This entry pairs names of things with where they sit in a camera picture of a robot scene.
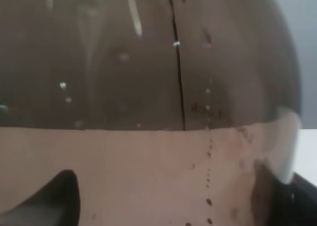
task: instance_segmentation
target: air bubble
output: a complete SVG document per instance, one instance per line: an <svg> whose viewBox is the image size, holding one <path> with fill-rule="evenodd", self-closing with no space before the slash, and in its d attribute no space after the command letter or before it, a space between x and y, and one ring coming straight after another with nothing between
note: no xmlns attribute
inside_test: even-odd
<svg viewBox="0 0 317 226"><path fill-rule="evenodd" d="M121 62L128 62L130 60L130 55L128 52L121 52L119 54L119 60Z"/></svg>
<svg viewBox="0 0 317 226"><path fill-rule="evenodd" d="M83 120L76 121L74 126L75 128L82 128L84 126L84 121Z"/></svg>

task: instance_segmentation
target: crack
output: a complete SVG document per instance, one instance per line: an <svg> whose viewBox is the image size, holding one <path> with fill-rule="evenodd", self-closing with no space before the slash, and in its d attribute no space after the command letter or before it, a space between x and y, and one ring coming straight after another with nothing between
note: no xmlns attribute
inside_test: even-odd
<svg viewBox="0 0 317 226"><path fill-rule="evenodd" d="M178 34L177 34L177 25L176 25L176 18L175 18L175 10L174 10L174 2L173 2L173 0L169 0L169 4L170 4L171 10L172 10L172 23L173 23L175 43L178 43L178 45L175 46L175 48L176 48L176 57L177 57L177 74L178 74L178 85L179 85L179 91L180 91L182 125L183 125L183 131L185 131L186 127L185 127L184 91L183 91L182 73L181 73L181 66L180 66L181 63L180 63L180 52L179 52L179 40L178 40Z"/></svg>

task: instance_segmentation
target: black crack line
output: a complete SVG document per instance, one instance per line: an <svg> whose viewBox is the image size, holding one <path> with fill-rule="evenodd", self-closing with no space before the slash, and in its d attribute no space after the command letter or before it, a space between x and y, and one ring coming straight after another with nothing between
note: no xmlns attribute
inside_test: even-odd
<svg viewBox="0 0 317 226"><path fill-rule="evenodd" d="M175 18L175 10L174 10L174 2L173 0L169 0L169 4L172 10L172 22L173 22L173 29L174 29L174 37L175 41L178 42L178 35L177 35L177 25L176 25L176 18ZM177 57L177 73L178 73L178 85L180 91L180 102L181 102L181 111L182 111L182 124L183 130L185 131L185 107L184 107L184 91L183 91L183 83L182 83L182 73L180 67L180 53L179 53L179 45L176 47L176 57Z"/></svg>

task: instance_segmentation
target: glass surface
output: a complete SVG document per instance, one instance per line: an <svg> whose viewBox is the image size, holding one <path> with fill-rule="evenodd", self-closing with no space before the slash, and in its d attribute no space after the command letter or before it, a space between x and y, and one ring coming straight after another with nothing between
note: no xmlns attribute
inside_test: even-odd
<svg viewBox="0 0 317 226"><path fill-rule="evenodd" d="M0 20L0 211L73 170L81 226L265 225L261 166L289 183L300 127L274 0L0 0Z"/></svg>

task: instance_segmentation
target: black object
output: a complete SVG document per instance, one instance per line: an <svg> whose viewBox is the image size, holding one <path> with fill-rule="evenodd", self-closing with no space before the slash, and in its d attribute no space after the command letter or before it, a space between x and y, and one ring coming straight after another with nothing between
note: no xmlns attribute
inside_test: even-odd
<svg viewBox="0 0 317 226"><path fill-rule="evenodd" d="M317 188L299 175L290 185L275 181L268 226L316 226Z"/></svg>
<svg viewBox="0 0 317 226"><path fill-rule="evenodd" d="M0 214L0 226L77 226L80 197L77 177L62 171L29 199Z"/></svg>

